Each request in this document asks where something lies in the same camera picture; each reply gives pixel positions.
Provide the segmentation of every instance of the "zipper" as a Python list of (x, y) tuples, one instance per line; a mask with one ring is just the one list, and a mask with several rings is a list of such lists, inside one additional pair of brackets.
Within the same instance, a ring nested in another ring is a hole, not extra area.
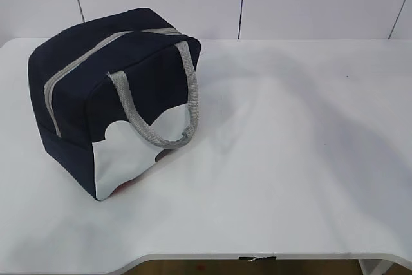
[(54, 111), (53, 111), (53, 90), (56, 84), (63, 79), (67, 74), (72, 72), (74, 69), (76, 69), (78, 66), (80, 66), (87, 58), (92, 56), (94, 53), (97, 51), (101, 50), (103, 47), (108, 45), (109, 43), (113, 42), (114, 40), (120, 38), (121, 36), (131, 33), (131, 31), (128, 32), (117, 32), (111, 35), (110, 37), (107, 37), (103, 41), (99, 42), (94, 48), (86, 52), (83, 56), (79, 57), (72, 63), (68, 64), (66, 67), (64, 67), (62, 70), (58, 71), (53, 75), (46, 84), (44, 85), (44, 102), (46, 103), (47, 110), (50, 114), (51, 119), (53, 120), (54, 127), (56, 130), (56, 135), (61, 138), (61, 132), (59, 129), (59, 125), (57, 124)]
[(146, 29), (146, 30), (142, 30), (142, 32), (157, 33), (159, 35), (181, 35), (181, 33), (178, 32), (173, 27), (157, 28), (157, 29)]

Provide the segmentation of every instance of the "white table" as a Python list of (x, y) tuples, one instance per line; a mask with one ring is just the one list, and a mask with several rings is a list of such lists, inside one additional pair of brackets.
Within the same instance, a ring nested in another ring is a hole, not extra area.
[(203, 41), (189, 146), (96, 202), (42, 148), (0, 49), (0, 273), (159, 258), (387, 259), (412, 268), (412, 41)]

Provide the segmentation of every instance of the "gray handle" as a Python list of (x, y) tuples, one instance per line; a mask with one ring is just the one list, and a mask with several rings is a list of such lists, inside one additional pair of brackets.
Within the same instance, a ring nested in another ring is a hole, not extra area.
[(189, 125), (184, 129), (182, 133), (183, 137), (180, 140), (168, 141), (154, 132), (136, 110), (126, 74), (123, 71), (109, 74), (109, 78), (115, 85), (127, 119), (146, 141), (164, 149), (178, 149), (189, 143), (196, 131), (196, 128), (198, 127), (199, 121), (198, 83), (192, 63), (191, 53), (189, 51), (189, 45), (186, 41), (182, 41), (176, 43), (175, 46), (179, 50), (180, 56), (182, 57), (183, 68), (186, 73), (188, 89), (187, 108), (189, 110), (190, 120)]

